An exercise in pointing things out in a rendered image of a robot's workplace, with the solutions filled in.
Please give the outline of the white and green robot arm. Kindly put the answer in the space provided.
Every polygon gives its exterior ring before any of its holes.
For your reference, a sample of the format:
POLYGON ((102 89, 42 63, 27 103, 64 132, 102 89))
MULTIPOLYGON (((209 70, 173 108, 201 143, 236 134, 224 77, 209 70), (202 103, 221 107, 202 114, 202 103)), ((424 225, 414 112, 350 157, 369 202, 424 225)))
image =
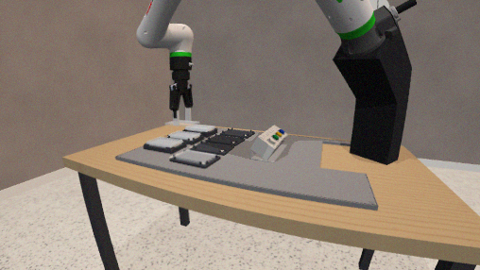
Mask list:
MULTIPOLYGON (((187 25, 170 24, 180 2, 181 0, 151 0, 136 36, 139 44, 145 48, 169 49, 171 71, 188 72, 194 65, 193 32, 187 25)), ((386 36, 399 34, 399 14, 417 4, 416 0, 408 0, 396 8, 382 6, 373 11, 369 0, 316 2, 339 35, 343 52, 350 57, 364 56, 377 49, 386 36)))

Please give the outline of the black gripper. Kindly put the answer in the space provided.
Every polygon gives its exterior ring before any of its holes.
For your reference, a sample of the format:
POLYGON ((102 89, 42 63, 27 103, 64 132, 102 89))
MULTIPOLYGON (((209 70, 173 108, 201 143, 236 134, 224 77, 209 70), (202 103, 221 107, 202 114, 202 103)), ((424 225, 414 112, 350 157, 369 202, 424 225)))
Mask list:
POLYGON ((190 79, 190 72, 172 72, 172 79, 174 80, 174 85, 169 86, 169 108, 173 110, 173 126, 178 127, 180 125, 179 105, 181 95, 185 105, 185 121, 191 121, 191 108, 193 107, 192 84, 188 85, 187 82, 190 79))

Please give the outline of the grey button panel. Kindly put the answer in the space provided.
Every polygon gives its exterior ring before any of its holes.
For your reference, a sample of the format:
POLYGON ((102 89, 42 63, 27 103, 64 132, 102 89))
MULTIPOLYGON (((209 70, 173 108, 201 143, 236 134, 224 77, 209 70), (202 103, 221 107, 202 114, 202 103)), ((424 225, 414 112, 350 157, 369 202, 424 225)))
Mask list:
POLYGON ((249 159, 275 162, 287 147, 287 144, 281 144, 274 153, 273 151, 283 141, 283 139, 286 138, 287 135, 287 133, 274 125, 257 137, 256 141, 250 148, 249 159), (272 156, 270 157, 271 154, 272 156))

